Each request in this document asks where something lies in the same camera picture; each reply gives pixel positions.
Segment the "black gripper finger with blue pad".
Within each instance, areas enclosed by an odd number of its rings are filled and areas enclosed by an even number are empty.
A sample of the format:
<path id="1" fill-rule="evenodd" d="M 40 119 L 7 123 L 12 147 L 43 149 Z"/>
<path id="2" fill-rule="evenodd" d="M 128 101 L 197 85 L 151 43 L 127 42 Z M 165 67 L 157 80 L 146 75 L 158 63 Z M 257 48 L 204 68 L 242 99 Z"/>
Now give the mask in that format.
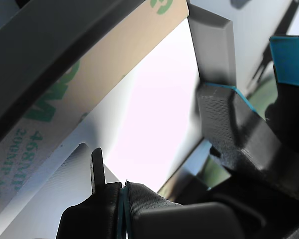
<path id="1" fill-rule="evenodd" d="M 130 239 L 250 239 L 267 224 L 256 210 L 214 188 L 187 205 L 133 182 L 126 183 L 124 196 Z"/>

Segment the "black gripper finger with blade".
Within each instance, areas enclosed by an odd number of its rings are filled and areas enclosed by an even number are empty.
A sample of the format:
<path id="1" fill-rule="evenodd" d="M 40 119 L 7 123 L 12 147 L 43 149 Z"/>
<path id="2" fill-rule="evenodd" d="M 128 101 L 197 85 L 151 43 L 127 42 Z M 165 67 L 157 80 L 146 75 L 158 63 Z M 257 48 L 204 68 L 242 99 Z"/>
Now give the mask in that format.
<path id="1" fill-rule="evenodd" d="M 106 183 L 101 148 L 91 155 L 92 194 L 67 208 L 59 223 L 58 239 L 116 239 L 121 182 Z"/>

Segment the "black blue-padded clamp gripper jaw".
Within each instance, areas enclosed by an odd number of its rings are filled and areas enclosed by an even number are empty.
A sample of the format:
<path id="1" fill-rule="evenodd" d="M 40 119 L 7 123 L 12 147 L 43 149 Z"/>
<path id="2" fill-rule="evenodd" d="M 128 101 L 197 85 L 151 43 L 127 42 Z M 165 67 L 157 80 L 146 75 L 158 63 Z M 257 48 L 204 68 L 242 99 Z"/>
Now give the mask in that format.
<path id="1" fill-rule="evenodd" d="M 197 101 L 203 135 L 221 154 L 221 165 L 299 200 L 299 153 L 235 89 L 205 84 Z"/>
<path id="2" fill-rule="evenodd" d="M 273 129 L 299 127 L 299 36 L 274 35 L 270 50 L 278 96 L 266 109 Z"/>

